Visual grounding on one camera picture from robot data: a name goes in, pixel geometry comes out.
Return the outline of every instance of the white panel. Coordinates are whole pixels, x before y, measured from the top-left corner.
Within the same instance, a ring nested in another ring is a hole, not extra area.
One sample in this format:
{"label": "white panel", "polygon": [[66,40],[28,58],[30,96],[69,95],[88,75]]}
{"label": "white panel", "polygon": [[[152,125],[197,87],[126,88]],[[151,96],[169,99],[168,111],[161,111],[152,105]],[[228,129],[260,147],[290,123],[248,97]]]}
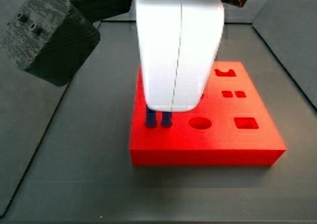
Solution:
{"label": "white panel", "polygon": [[221,38],[220,0],[181,0],[181,38],[175,80],[173,111],[192,109],[200,99]]}
{"label": "white panel", "polygon": [[180,37],[179,0],[136,0],[144,98],[149,108],[171,111]]}

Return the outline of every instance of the square hole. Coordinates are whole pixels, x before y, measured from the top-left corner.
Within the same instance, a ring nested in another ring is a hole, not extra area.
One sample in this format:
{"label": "square hole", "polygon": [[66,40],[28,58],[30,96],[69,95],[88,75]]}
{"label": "square hole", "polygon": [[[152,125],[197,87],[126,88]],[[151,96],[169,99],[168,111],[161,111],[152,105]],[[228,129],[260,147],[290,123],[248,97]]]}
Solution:
{"label": "square hole", "polygon": [[258,129],[258,123],[254,118],[233,118],[233,122],[238,129]]}
{"label": "square hole", "polygon": [[221,94],[223,94],[224,98],[232,97],[232,92],[229,92],[229,91],[221,91]]}
{"label": "square hole", "polygon": [[235,91],[235,95],[238,98],[244,98],[246,97],[246,94],[243,91]]}

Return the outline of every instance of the gray floor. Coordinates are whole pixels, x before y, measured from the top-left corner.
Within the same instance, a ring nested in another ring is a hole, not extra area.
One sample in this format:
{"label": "gray floor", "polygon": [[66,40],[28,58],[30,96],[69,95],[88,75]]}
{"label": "gray floor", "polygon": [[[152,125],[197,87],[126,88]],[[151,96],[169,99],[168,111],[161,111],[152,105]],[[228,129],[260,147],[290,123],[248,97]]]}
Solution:
{"label": "gray floor", "polygon": [[284,139],[270,168],[130,166],[136,28],[100,32],[0,223],[317,220],[315,111],[251,26],[224,26],[216,59],[244,64]]}

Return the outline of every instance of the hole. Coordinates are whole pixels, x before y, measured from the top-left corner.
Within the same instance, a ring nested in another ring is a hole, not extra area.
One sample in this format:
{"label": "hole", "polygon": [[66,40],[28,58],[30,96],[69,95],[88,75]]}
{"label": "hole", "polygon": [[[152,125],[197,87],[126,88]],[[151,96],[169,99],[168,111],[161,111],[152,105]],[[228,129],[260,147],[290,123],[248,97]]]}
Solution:
{"label": "hole", "polygon": [[229,69],[227,72],[221,72],[220,70],[215,69],[215,75],[217,77],[235,77],[235,71],[232,69]]}
{"label": "hole", "polygon": [[17,14],[17,20],[21,22],[26,22],[26,16],[23,15],[23,13]]}
{"label": "hole", "polygon": [[236,97],[239,97],[239,98],[244,98],[244,97],[246,97],[246,94],[244,94],[243,91],[235,91],[235,95],[236,95]]}
{"label": "hole", "polygon": [[30,24],[29,30],[30,30],[34,34],[37,34],[37,35],[40,35],[40,33],[41,33],[41,27],[40,27],[40,25],[37,25],[36,23],[32,23],[32,24]]}
{"label": "hole", "polygon": [[233,122],[238,129],[258,129],[258,123],[254,118],[233,118]]}
{"label": "hole", "polygon": [[191,118],[188,124],[196,130],[205,130],[211,127],[211,121],[203,117]]}
{"label": "hole", "polygon": [[229,91],[221,91],[221,94],[223,94],[224,98],[232,97],[232,92],[229,92]]}

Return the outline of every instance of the red block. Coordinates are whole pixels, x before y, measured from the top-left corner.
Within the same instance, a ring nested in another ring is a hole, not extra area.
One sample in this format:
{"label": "red block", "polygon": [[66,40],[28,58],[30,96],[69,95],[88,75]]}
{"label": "red block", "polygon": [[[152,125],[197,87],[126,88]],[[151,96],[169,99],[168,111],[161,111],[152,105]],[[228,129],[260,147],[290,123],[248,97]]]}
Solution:
{"label": "red block", "polygon": [[286,147],[240,62],[215,62],[196,108],[144,127],[141,74],[130,128],[135,166],[271,166]]}

